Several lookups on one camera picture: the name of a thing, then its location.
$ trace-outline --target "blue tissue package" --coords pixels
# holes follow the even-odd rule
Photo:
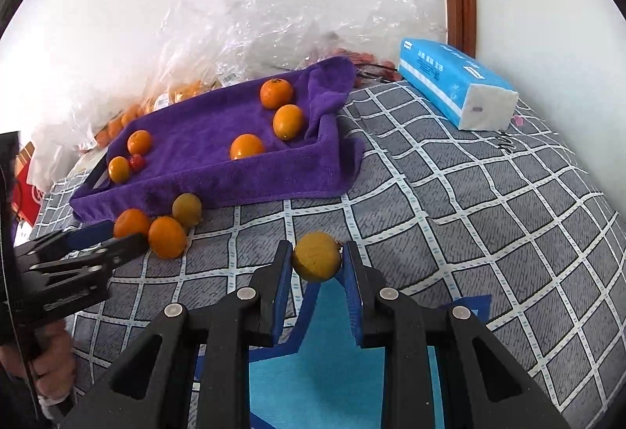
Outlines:
[[[461,130],[505,130],[518,93],[508,81],[446,44],[402,40],[399,72]]]

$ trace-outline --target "finger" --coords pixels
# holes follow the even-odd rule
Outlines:
[[[70,393],[74,384],[75,363],[65,362],[53,373],[47,374],[36,381],[37,391],[50,399],[62,399]]]
[[[47,375],[58,369],[72,358],[72,338],[64,332],[50,339],[48,349],[32,363],[34,371],[40,375]]]
[[[26,378],[26,369],[24,369],[20,352],[14,345],[0,346],[0,362],[8,374],[18,378]]]
[[[65,332],[65,321],[64,320],[59,320],[59,321],[56,321],[54,323],[50,323],[49,325],[46,325],[42,329],[42,334],[45,337],[54,337],[56,335],[62,334],[63,332]]]

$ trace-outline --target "purple cloth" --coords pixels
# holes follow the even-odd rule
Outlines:
[[[214,90],[138,118],[111,143],[106,159],[129,157],[128,137],[146,129],[153,139],[146,168],[123,185],[83,184],[70,200],[74,214],[87,223],[115,219],[127,208],[168,215],[184,192],[197,195],[204,208],[339,196],[354,182],[363,154],[361,142],[340,138],[335,116],[355,74],[347,58],[336,57],[279,76],[293,85],[295,104],[308,121],[304,138],[288,144],[274,135],[274,111],[259,100],[261,84],[270,78]],[[230,144],[244,133],[259,136],[266,153],[230,160]]]

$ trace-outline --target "gray checkered tablecloth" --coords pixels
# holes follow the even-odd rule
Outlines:
[[[168,303],[215,303],[278,240],[326,230],[422,305],[492,295],[488,328],[574,429],[590,427],[626,377],[624,224],[558,134],[516,112],[506,133],[462,132],[407,83],[354,91],[338,118],[366,145],[350,191],[208,210],[181,259],[117,269],[111,298],[70,318],[77,392]],[[46,195],[34,236],[77,226],[68,198],[84,178]],[[287,329],[302,290],[293,275]]]

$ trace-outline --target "red cherry tomato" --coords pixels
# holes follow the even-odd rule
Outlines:
[[[128,163],[130,164],[130,169],[134,173],[139,173],[141,170],[143,170],[146,167],[146,160],[139,154],[133,155],[133,157],[130,158]]]

